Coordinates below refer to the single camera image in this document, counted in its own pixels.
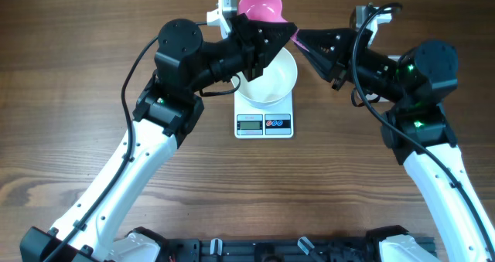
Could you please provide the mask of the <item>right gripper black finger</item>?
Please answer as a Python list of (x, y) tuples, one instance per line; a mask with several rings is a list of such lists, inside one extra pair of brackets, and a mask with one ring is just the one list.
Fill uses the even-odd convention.
[(349, 28), (301, 29), (297, 40), (310, 52), (338, 55), (350, 48), (357, 32)]
[(334, 81), (340, 75), (338, 59), (332, 53), (308, 49), (303, 51), (303, 55), (323, 80)]

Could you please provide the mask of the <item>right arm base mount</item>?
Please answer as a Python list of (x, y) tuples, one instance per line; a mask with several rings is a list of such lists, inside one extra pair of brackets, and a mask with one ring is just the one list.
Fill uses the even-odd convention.
[(399, 225), (369, 230), (365, 242), (365, 261), (439, 262), (432, 237), (416, 239)]

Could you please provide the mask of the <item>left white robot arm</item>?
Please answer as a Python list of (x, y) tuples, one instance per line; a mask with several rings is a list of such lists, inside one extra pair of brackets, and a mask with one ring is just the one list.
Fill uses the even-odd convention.
[(138, 229), (117, 232), (155, 172), (179, 149), (203, 113), (210, 86), (233, 77), (254, 80), (296, 33), (291, 22), (262, 22), (246, 15), (227, 20), (230, 33), (206, 42), (200, 24), (167, 22), (152, 39), (155, 71), (114, 154), (75, 204), (47, 231), (32, 227), (19, 249), (24, 261), (169, 261), (167, 242)]

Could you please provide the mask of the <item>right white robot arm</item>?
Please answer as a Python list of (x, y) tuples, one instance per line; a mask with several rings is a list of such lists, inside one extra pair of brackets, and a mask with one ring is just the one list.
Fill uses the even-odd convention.
[(427, 40), (398, 60), (367, 44), (368, 29), (300, 30), (305, 58), (334, 90), (381, 123), (381, 136), (420, 190), (450, 260), (492, 261), (494, 228), (474, 192), (443, 107), (458, 86), (456, 49)]

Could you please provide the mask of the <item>pink plastic scoop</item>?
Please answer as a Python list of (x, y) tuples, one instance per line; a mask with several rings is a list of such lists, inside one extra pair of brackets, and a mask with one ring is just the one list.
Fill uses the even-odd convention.
[(309, 50), (297, 40), (298, 29), (292, 22), (287, 21), (282, 16), (282, 0), (240, 0), (237, 7), (237, 14), (245, 14), (251, 21), (269, 22), (280, 26), (288, 26), (293, 30), (291, 41), (303, 52)]

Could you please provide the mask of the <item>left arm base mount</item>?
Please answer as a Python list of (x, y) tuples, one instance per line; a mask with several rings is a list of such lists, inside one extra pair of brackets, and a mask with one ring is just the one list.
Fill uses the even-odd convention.
[(134, 228), (111, 246), (106, 261), (169, 262), (169, 241), (142, 226)]

